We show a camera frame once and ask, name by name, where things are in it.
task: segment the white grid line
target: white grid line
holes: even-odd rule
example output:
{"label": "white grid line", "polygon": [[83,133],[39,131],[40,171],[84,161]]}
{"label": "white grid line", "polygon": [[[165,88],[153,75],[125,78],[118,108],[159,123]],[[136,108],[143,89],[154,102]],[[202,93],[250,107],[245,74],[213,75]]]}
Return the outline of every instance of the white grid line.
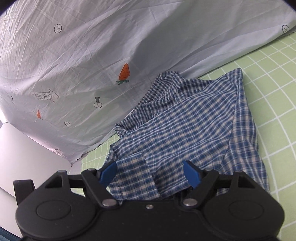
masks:
{"label": "white grid line", "polygon": [[[258,64],[258,63],[256,63],[265,73],[266,73],[266,71]],[[280,86],[277,84],[277,82],[270,76],[270,75],[268,75],[274,82],[275,82],[275,84],[280,88]],[[263,93],[261,92],[261,90],[258,88],[258,86],[255,84],[255,83],[253,83],[254,85],[255,85],[255,87],[259,90],[259,92],[260,92],[260,94],[262,94],[263,95]],[[284,93],[284,95],[289,99],[289,101],[292,103],[292,105],[293,105],[293,107],[296,109],[296,107],[295,107],[295,105],[294,105],[294,103],[291,101],[291,99],[288,97],[288,95],[282,90],[282,92]],[[284,128],[284,126],[283,126],[283,124],[282,124],[282,122],[281,122],[281,120],[279,119],[279,117],[278,117],[278,115],[276,114],[276,112],[274,111],[274,109],[272,108],[272,106],[271,106],[271,104],[269,103],[269,101],[267,100],[267,98],[264,96],[264,99],[265,99],[265,101],[267,102],[267,104],[269,105],[269,107],[271,108],[271,110],[272,110],[272,112],[273,112],[273,114],[276,116],[276,119],[278,120],[278,122],[279,122],[279,124],[280,124],[280,126],[281,126],[281,128],[282,128],[282,130],[283,130],[283,132],[284,132],[284,134],[285,134],[285,136],[286,136],[286,138],[287,138],[287,140],[288,140],[288,142],[289,142],[289,146],[291,146],[291,148],[292,148],[292,152],[293,152],[293,155],[294,155],[294,158],[295,158],[295,161],[296,161],[296,153],[295,153],[295,151],[294,151],[294,148],[293,148],[293,146],[292,146],[292,144],[291,144],[291,140],[290,140],[290,138],[289,138],[289,136],[288,136],[288,134],[287,134],[287,132],[286,132],[286,130],[285,130],[285,128]]]}
{"label": "white grid line", "polygon": [[[288,45],[288,44],[286,44],[285,42],[283,42],[283,41],[281,41],[281,40],[279,40],[281,43],[283,43],[283,44],[285,44],[285,45],[287,45],[287,47],[290,47],[290,45],[293,45],[294,43],[292,43],[292,44],[290,44],[290,45]],[[284,53],[282,53],[281,52],[281,54],[283,54],[284,56],[286,56],[289,60],[291,60],[291,58],[290,57],[288,57],[287,55],[285,55]]]}
{"label": "white grid line", "polygon": [[283,150],[285,150],[285,149],[288,149],[288,148],[290,148],[290,145],[287,145],[287,146],[284,146],[284,147],[282,147],[281,149],[278,149],[277,151],[275,151],[275,152],[273,152],[273,153],[271,153],[271,154],[269,154],[268,155],[268,153],[266,153],[268,156],[273,156],[273,155],[275,155],[275,154],[277,154],[277,153],[279,153],[279,152],[281,152],[281,151],[283,151]]}
{"label": "white grid line", "polygon": [[277,189],[277,192],[280,192],[280,191],[282,191],[282,190],[284,190],[284,189],[286,189],[286,188],[288,188],[288,187],[290,187],[290,186],[292,186],[292,185],[294,185],[294,184],[296,184],[296,181],[293,181],[293,182],[291,182],[291,183],[289,183],[289,184],[287,184],[287,185],[285,185],[285,186],[283,186],[283,187]]}
{"label": "white grid line", "polygon": [[[290,109],[290,110],[287,110],[286,112],[284,112],[284,113],[278,115],[277,117],[280,118],[280,117],[282,117],[283,115],[285,115],[285,114],[287,114],[287,113],[289,113],[289,112],[291,112],[291,111],[293,111],[293,110],[295,110],[295,108],[292,108],[292,109]],[[273,119],[271,119],[271,120],[269,120],[269,121],[267,121],[267,122],[265,122],[265,123],[263,123],[263,124],[257,126],[257,128],[260,128],[260,127],[262,127],[262,126],[265,126],[265,125],[268,124],[268,123],[271,123],[271,122],[275,121],[275,120],[277,119],[277,117],[275,117],[275,118],[273,118]]]}
{"label": "white grid line", "polygon": [[[288,62],[286,62],[286,63],[284,63],[283,65],[285,65],[285,64],[287,64],[287,63],[289,63],[289,62],[293,62],[293,60],[295,59],[290,59],[287,55],[285,55],[285,54],[283,54],[284,56],[286,56],[290,61],[288,61]],[[287,75],[289,75],[293,80],[295,80],[282,66],[283,65],[281,65],[281,66],[279,66]],[[279,88],[281,88],[279,85],[278,85],[278,83],[268,74],[268,76],[275,82],[275,84],[279,87]]]}
{"label": "white grid line", "polygon": [[[95,155],[95,159],[92,158],[92,156],[93,156],[92,155],[92,152],[97,152],[98,151],[98,148],[96,148],[95,150],[91,151],[91,153],[88,155],[88,156],[90,156],[89,161],[87,160],[87,157],[85,157],[83,159],[83,162],[82,162],[82,168],[83,168],[83,170],[84,169],[87,169],[87,168],[90,168],[90,167],[95,167],[95,166],[97,166],[96,167],[97,169],[100,168],[100,167],[102,167],[102,165],[103,165],[103,163],[104,163],[104,161],[106,159],[106,156],[109,153],[109,150],[110,150],[109,146],[112,143],[116,142],[117,140],[119,140],[119,137],[117,135],[113,135],[106,142],[104,142],[103,144],[101,144],[98,147],[98,148],[100,148],[100,157],[96,157],[96,155]],[[104,146],[107,146],[107,148],[105,149],[106,150],[106,153],[104,155],[102,155],[102,149],[103,149]]]}
{"label": "white grid line", "polygon": [[293,38],[291,38],[291,36],[290,36],[290,35],[288,35],[288,37],[289,37],[290,39],[292,39],[294,42],[296,42],[296,40],[295,40],[295,39],[293,39]]}
{"label": "white grid line", "polygon": [[[265,74],[267,74],[267,72],[256,62],[255,63],[259,68],[261,68],[264,72],[265,72]],[[286,133],[286,130],[284,129],[284,127],[283,127],[283,125],[282,125],[282,123],[280,122],[280,120],[279,120],[279,118],[278,118],[278,116],[277,116],[277,114],[275,113],[275,111],[274,111],[274,109],[272,108],[272,106],[271,106],[271,104],[269,103],[269,101],[267,100],[267,98],[264,96],[264,94],[262,93],[262,91],[259,89],[259,87],[254,83],[254,81],[253,81],[253,84],[254,84],[254,86],[258,89],[258,91],[260,92],[260,94],[263,96],[263,98],[264,98],[264,100],[267,102],[267,104],[269,105],[269,107],[270,107],[270,109],[272,110],[272,112],[274,113],[274,115],[276,116],[276,119],[278,120],[278,122],[280,123],[280,125],[281,125],[281,127],[282,127],[282,130],[284,131],[284,133],[285,133],[285,135],[286,135],[286,138],[288,139],[288,141],[289,141],[289,144],[290,144],[290,146],[291,146],[291,142],[290,142],[290,139],[288,138],[288,135],[287,135],[287,133]],[[275,179],[275,175],[274,175],[274,171],[273,171],[273,168],[272,168],[272,165],[271,165],[271,161],[270,161],[270,158],[269,158],[269,155],[268,155],[268,152],[267,152],[267,149],[266,149],[266,146],[265,146],[265,143],[264,143],[264,141],[263,141],[263,138],[262,138],[262,136],[261,136],[261,134],[260,134],[260,131],[257,129],[257,133],[258,133],[258,136],[261,138],[261,140],[262,140],[262,145],[263,145],[263,148],[264,148],[264,151],[265,151],[265,153],[267,154],[267,160],[268,160],[268,163],[269,163],[269,166],[270,166],[270,170],[271,170],[271,176],[272,176],[272,179],[273,179],[273,182],[274,182],[274,187],[275,187],[275,194],[276,194],[276,198],[278,199],[278,202],[280,202],[280,200],[279,200],[279,193],[278,193],[278,191],[277,191],[277,183],[276,183],[276,179]]]}
{"label": "white grid line", "polygon": [[291,226],[291,225],[293,225],[293,224],[295,224],[295,223],[296,223],[296,220],[293,221],[293,222],[291,222],[291,223],[286,224],[285,226],[282,227],[282,229],[284,229],[284,228],[286,228],[286,227],[289,227],[289,226]]}
{"label": "white grid line", "polygon": [[253,83],[254,81],[258,80],[259,78],[261,78],[261,77],[263,77],[263,76],[265,76],[265,75],[267,75],[267,74],[270,74],[271,72],[273,72],[273,71],[276,70],[276,69],[279,69],[279,68],[283,67],[283,66],[284,66],[285,64],[287,64],[287,63],[284,63],[284,64],[282,64],[282,65],[277,64],[278,67],[276,67],[276,68],[274,68],[274,69],[272,69],[271,71],[268,71],[268,72],[265,71],[265,74],[264,74],[264,75],[261,75],[261,76],[255,78],[255,79],[251,80],[249,83]]}
{"label": "white grid line", "polygon": [[[281,88],[286,87],[287,85],[291,84],[292,82],[295,82],[295,80],[294,80],[294,79],[291,80],[291,81],[288,82],[287,84],[284,84],[283,86],[281,86]],[[272,92],[266,94],[265,96],[269,96],[269,95],[273,94],[274,92],[276,92],[276,91],[278,91],[278,90],[280,90],[280,88],[273,90]],[[261,99],[263,99],[263,98],[264,98],[264,97],[260,97],[259,99],[254,100],[254,101],[252,101],[252,102],[250,102],[250,103],[248,103],[248,104],[251,105],[251,104],[253,104],[253,103],[255,103],[255,102],[257,102],[258,100],[261,100]]]}

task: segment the cloth fold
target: cloth fold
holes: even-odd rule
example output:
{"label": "cloth fold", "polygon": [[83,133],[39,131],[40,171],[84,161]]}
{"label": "cloth fold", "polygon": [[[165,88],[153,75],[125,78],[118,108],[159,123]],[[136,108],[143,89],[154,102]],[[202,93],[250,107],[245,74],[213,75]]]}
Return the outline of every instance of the cloth fold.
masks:
{"label": "cloth fold", "polygon": [[118,165],[111,194],[118,200],[169,197],[190,186],[183,160],[220,174],[244,171],[269,190],[242,80],[240,68],[211,81],[158,75],[115,127],[121,139],[105,162]]}

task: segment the green cutting mat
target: green cutting mat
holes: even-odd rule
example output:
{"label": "green cutting mat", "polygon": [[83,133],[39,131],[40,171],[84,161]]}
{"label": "green cutting mat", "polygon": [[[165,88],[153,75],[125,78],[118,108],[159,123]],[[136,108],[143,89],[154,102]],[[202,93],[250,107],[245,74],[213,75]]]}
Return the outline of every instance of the green cutting mat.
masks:
{"label": "green cutting mat", "polygon": [[[216,79],[242,68],[244,89],[257,126],[259,153],[272,196],[286,218],[279,238],[296,240],[296,33],[255,50],[200,79]],[[82,170],[100,168],[117,135],[82,160]]]}

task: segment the screw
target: screw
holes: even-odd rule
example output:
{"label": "screw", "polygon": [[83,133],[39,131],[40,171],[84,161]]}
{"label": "screw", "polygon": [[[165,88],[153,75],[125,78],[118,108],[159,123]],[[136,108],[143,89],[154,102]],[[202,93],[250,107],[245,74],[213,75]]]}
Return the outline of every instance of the screw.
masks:
{"label": "screw", "polygon": [[194,198],[187,198],[183,201],[183,204],[187,207],[192,207],[197,204],[197,201]]}
{"label": "screw", "polygon": [[113,206],[117,205],[117,201],[115,199],[108,198],[108,199],[103,200],[102,204],[105,207],[113,207]]}
{"label": "screw", "polygon": [[147,208],[147,209],[153,209],[154,206],[153,206],[152,204],[147,204],[147,205],[146,205],[146,208]]}

